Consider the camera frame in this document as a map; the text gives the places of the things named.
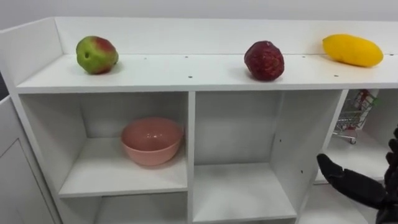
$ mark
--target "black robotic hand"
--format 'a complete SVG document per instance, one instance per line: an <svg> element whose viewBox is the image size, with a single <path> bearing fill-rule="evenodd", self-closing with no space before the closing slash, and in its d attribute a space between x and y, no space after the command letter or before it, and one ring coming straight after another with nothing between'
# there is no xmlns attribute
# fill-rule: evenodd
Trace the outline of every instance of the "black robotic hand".
<svg viewBox="0 0 398 224"><path fill-rule="evenodd" d="M365 175L335 164L325 154L317 161L326 180L343 195L378 211L376 224L398 223L398 128L389 141L392 152L386 155L389 168L380 184Z"/></svg>

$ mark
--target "red fruit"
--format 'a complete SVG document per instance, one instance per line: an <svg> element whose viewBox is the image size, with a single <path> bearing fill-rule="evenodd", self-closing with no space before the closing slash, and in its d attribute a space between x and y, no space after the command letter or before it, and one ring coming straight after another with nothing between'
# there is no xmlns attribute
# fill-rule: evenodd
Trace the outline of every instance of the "red fruit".
<svg viewBox="0 0 398 224"><path fill-rule="evenodd" d="M116 49L113 47L110 41L107 39L94 36L94 41L97 44L97 47L105 52L115 52Z"/></svg>
<svg viewBox="0 0 398 224"><path fill-rule="evenodd" d="M273 81L285 70L280 50L266 40L256 42L249 48L244 54L244 63L252 76L260 81Z"/></svg>

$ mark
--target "pink bowl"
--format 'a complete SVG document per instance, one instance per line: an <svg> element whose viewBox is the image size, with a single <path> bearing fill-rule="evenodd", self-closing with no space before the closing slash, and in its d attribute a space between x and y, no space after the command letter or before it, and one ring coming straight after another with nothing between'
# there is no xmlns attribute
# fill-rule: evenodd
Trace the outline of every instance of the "pink bowl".
<svg viewBox="0 0 398 224"><path fill-rule="evenodd" d="M144 118L124 128L121 140L124 150L136 163L156 166L177 153L183 131L177 123L164 118Z"/></svg>

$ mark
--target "mango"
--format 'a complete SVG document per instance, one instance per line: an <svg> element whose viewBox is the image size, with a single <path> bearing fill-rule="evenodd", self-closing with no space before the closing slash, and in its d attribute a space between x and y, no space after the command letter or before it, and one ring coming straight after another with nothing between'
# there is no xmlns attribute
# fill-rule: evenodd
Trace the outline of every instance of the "mango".
<svg viewBox="0 0 398 224"><path fill-rule="evenodd" d="M119 60L112 43L104 38L88 36L76 46L78 64L92 75L108 73Z"/></svg>
<svg viewBox="0 0 398 224"><path fill-rule="evenodd" d="M323 49L337 62L373 67L383 60L383 52L370 40L348 34L334 34L323 39Z"/></svg>

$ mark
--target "yellow mango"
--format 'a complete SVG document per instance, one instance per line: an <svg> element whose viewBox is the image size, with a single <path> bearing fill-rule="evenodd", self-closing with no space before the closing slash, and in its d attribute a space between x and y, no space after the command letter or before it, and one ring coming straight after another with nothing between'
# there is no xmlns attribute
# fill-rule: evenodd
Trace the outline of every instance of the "yellow mango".
<svg viewBox="0 0 398 224"><path fill-rule="evenodd" d="M333 60L350 65L372 67L383 60L383 52L375 43L348 34L326 37L323 49Z"/></svg>

